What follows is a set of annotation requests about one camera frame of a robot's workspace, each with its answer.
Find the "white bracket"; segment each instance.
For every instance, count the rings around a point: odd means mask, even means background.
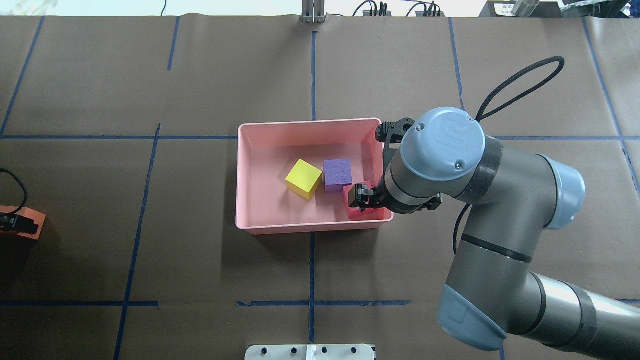
[[[254,345],[244,360],[376,360],[376,351],[366,344]]]
[[[302,22],[324,22],[324,0],[302,0]]]

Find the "pink cube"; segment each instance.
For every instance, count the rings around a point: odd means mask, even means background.
[[[325,193],[339,193],[343,187],[353,184],[349,159],[325,160],[322,175]]]
[[[364,181],[360,184],[367,185],[371,189],[371,182]],[[342,188],[342,201],[344,201],[344,207],[347,208],[347,216],[350,220],[354,220],[364,215],[373,214],[376,212],[376,209],[365,209],[365,211],[360,211],[360,208],[350,208],[349,207],[349,191],[351,191],[352,187],[356,186],[356,184],[348,185]]]

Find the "white label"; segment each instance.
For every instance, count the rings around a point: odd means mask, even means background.
[[[513,15],[513,5],[512,4],[493,4],[493,7],[495,7],[495,13],[498,16],[511,16],[511,17],[515,17],[515,15]]]

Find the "pink bin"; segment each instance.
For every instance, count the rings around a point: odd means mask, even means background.
[[[236,226],[251,234],[375,229],[394,218],[387,209],[349,220],[341,193],[320,186],[311,201],[287,189],[285,178],[298,159],[322,169],[323,161],[351,160],[355,183],[377,184],[383,144],[374,133],[379,119],[243,124],[238,129]]]

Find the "black band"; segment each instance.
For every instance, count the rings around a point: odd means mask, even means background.
[[[579,286],[569,284],[568,282],[563,281],[563,283],[573,290],[575,296],[578,297],[578,302],[580,302],[580,327],[571,340],[564,344],[554,345],[551,347],[564,352],[580,351],[587,348],[598,333],[596,308],[593,306],[593,301],[586,291]]]
[[[542,318],[545,316],[545,312],[547,311],[547,292],[545,291],[545,286],[542,285],[542,281],[536,274],[532,272],[529,272],[529,273],[536,280],[536,282],[538,283],[538,287],[540,288],[540,311],[538,311],[538,316],[536,317],[536,321],[534,321],[533,324],[526,331],[521,332],[519,334],[513,333],[514,335],[518,335],[518,336],[529,334],[533,330],[535,330],[538,327],[538,325],[540,325],[540,323],[542,322]]]
[[[493,179],[502,161],[502,142],[490,136],[485,137],[484,154],[476,167],[467,187],[462,190],[456,199],[473,204],[480,200],[493,184]]]
[[[517,261],[522,261],[523,263],[531,264],[531,261],[533,260],[533,258],[528,255],[521,254],[513,250],[509,250],[507,248],[498,246],[496,244],[492,244],[484,240],[480,240],[479,238],[475,238],[467,234],[462,234],[462,240],[468,242],[469,244],[506,256],[507,258],[511,258]]]

